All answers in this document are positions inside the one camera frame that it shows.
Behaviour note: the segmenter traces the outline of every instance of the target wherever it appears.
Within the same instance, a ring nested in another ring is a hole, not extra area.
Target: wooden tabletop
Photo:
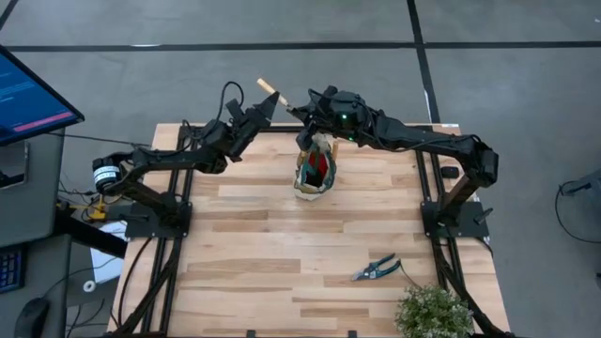
[[[459,134],[457,125],[433,127]],[[178,128],[157,126],[153,145],[175,148]],[[244,336],[256,330],[260,336],[332,337],[356,330],[359,336],[398,336],[393,316],[408,279],[400,270],[374,281],[351,282],[351,275],[396,253],[418,284],[437,282],[419,211],[423,197],[415,153],[342,141],[333,189],[308,202],[297,199],[292,188],[299,153],[295,136],[261,133],[243,161],[230,163],[225,173],[194,173],[193,223],[183,241],[170,335]],[[440,162],[458,166],[451,158]],[[145,183],[163,192],[169,175],[148,174]],[[445,179],[447,190],[453,184]],[[122,276],[144,241],[130,243]],[[475,239],[457,242],[468,290],[493,323],[509,330],[490,253]],[[153,240],[132,274],[124,317],[146,293],[155,248]],[[162,294],[154,329],[161,309]]]

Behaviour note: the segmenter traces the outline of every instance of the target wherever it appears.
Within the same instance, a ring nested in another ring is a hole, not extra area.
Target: pruners
[[[355,272],[352,280],[353,281],[373,280],[373,279],[377,279],[380,277],[384,277],[387,274],[394,272],[396,269],[399,269],[401,267],[400,259],[397,259],[396,262],[394,263],[394,265],[392,265],[391,267],[389,267],[387,269],[384,269],[384,270],[379,269],[379,266],[381,266],[382,264],[393,259],[394,256],[395,256],[395,253],[391,253],[391,254],[387,255],[386,257],[378,260],[377,262],[369,263],[367,268],[365,268],[361,271]]]

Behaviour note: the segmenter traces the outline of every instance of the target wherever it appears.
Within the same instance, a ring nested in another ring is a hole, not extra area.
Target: potted plant
[[[467,304],[439,286],[410,286],[394,320],[404,338],[464,338],[473,333]]]

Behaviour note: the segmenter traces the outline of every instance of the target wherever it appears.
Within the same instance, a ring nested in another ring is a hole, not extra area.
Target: wooden stick
[[[265,90],[266,92],[273,94],[276,92],[275,89],[273,89],[272,86],[270,86],[270,84],[268,84],[267,82],[265,82],[265,80],[259,78],[258,80],[256,80],[256,83],[263,88],[263,90]],[[286,100],[282,94],[280,94],[280,98],[278,99],[278,101],[280,101],[280,103],[282,103],[284,105],[284,107],[286,108],[290,108],[290,103],[288,103],[288,100]]]

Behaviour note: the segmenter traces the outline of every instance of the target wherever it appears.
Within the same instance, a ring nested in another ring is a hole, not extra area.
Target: desk
[[[457,127],[433,127],[459,133]],[[153,145],[175,148],[178,128],[159,125]],[[343,141],[333,189],[307,202],[292,191],[299,153],[295,136],[261,133],[243,161],[225,173],[194,173],[193,223],[183,241],[170,335],[244,336],[256,330],[260,336],[347,336],[356,330],[360,336],[396,336],[394,309],[408,280],[398,270],[352,283],[352,273],[397,253],[417,283],[437,282],[419,210],[423,195],[415,153]],[[458,165],[445,157],[440,162]],[[431,165],[426,167],[431,175]],[[152,173],[145,183],[162,192],[168,180],[169,173]],[[450,189],[454,182],[445,184]],[[129,244],[122,276],[143,242]],[[468,290],[493,323],[508,330],[490,253],[475,239],[457,242]],[[155,247],[153,240],[132,274],[124,314],[146,293]],[[161,309],[159,295],[153,329]]]
[[[71,236],[62,234],[70,233],[84,245],[121,256],[127,246],[120,238],[55,212],[63,141],[54,135],[28,140],[27,182],[0,190],[0,247],[33,241],[26,252],[25,286],[0,295],[0,328],[9,334],[23,306],[69,272]],[[48,295],[51,307],[43,337],[65,335],[67,284],[58,285]]]
[[[0,328],[3,337],[12,337],[17,317],[28,301],[42,297],[50,286],[67,277],[70,250],[69,235],[45,238],[28,244],[25,287],[0,295]],[[66,296],[67,281],[48,293],[50,309],[41,338],[65,336]]]

